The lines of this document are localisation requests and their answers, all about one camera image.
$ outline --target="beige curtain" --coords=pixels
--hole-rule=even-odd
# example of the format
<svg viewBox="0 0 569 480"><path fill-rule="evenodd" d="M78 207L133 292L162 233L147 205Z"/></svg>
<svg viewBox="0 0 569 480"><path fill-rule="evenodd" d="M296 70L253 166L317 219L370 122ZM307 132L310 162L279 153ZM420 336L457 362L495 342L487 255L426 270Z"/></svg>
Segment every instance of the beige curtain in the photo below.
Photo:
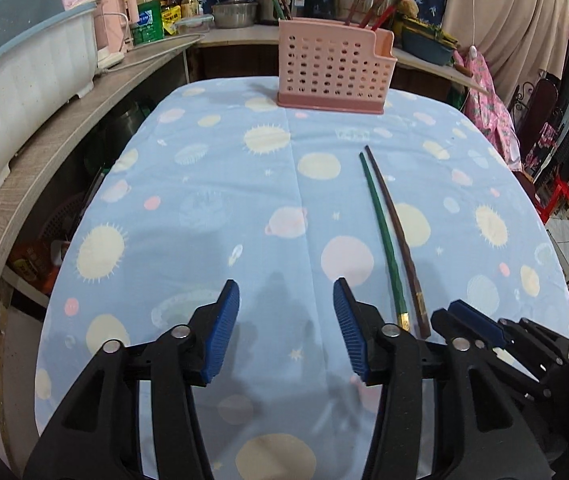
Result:
<svg viewBox="0 0 569 480"><path fill-rule="evenodd" d="M442 28L462 49L484 54L495 91L508 104L516 85L541 72L562 77L569 31L569 0L449 0Z"/></svg>

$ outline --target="planet print tablecloth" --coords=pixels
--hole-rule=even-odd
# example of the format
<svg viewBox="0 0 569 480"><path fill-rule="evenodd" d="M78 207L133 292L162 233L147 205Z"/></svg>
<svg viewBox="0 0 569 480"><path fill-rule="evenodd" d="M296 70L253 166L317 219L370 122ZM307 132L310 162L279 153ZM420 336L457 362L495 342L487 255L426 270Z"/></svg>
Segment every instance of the planet print tablecloth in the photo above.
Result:
<svg viewBox="0 0 569 480"><path fill-rule="evenodd" d="M379 389L354 378L331 288L345 276L358 300L395 321L358 157L365 144L429 314L462 298L494 319L528 317L569 336L568 291L548 235L462 114L392 90L381 116L279 108L277 86L253 77L178 88L127 145L47 310L40 430L104 341L154 340L232 278L242 303L224 366L194 391L215 478L361 478ZM156 477L146 384L140 411L145 472Z"/></svg>

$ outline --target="pink plastic basket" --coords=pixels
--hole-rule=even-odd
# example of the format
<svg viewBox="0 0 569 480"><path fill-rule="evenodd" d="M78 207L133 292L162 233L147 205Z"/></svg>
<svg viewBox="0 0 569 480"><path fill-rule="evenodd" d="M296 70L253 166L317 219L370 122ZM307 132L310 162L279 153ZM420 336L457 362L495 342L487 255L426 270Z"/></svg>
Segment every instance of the pink plastic basket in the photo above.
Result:
<svg viewBox="0 0 569 480"><path fill-rule="evenodd" d="M280 20L278 104L381 114L397 61L393 32L343 22Z"/></svg>

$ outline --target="metal bolt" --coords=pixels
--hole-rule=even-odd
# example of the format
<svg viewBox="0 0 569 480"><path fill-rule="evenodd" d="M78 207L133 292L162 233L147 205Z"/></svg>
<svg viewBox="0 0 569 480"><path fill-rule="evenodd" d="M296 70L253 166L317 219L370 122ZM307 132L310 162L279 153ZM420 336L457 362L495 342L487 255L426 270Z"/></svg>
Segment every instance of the metal bolt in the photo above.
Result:
<svg viewBox="0 0 569 480"><path fill-rule="evenodd" d="M382 333L386 337L397 337L400 335L400 327L393 323L386 323L386 325L382 326Z"/></svg>
<svg viewBox="0 0 569 480"><path fill-rule="evenodd" d="M184 339L191 333L191 329L187 325L178 325L171 330L171 336L176 339Z"/></svg>
<svg viewBox="0 0 569 480"><path fill-rule="evenodd" d="M120 349L120 346L122 346L122 345L120 345L119 341L117 341L116 339L110 339L109 341L107 341L106 343L104 343L102 345L102 349L107 354L113 354Z"/></svg>
<svg viewBox="0 0 569 480"><path fill-rule="evenodd" d="M471 343L469 343L469 341L463 337L456 337L453 340L453 348L459 350L460 352L466 352L469 348L471 348Z"/></svg>

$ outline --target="wooden countertop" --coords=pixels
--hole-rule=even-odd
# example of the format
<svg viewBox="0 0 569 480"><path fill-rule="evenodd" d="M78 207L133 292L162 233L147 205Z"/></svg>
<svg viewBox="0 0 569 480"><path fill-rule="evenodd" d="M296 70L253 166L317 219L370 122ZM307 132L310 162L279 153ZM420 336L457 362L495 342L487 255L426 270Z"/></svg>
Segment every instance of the wooden countertop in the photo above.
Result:
<svg viewBox="0 0 569 480"><path fill-rule="evenodd" d="M198 43L198 46L205 48L209 46L249 44L277 45L278 43L277 27L273 25L253 25L252 27L246 28L213 28L210 32L206 33L203 40ZM397 47L393 49L393 55L397 57L397 63L402 66L438 75L468 88L478 90L485 94L487 93L487 90L483 86L476 83L472 78L461 74L452 66L434 65Z"/></svg>
<svg viewBox="0 0 569 480"><path fill-rule="evenodd" d="M114 68L165 54L95 78L93 90L60 108L26 142L21 153L9 163L11 173L0 188L0 277L27 215L71 151L133 88L196 41L197 38L171 38L129 52ZM181 48L169 52L178 45Z"/></svg>

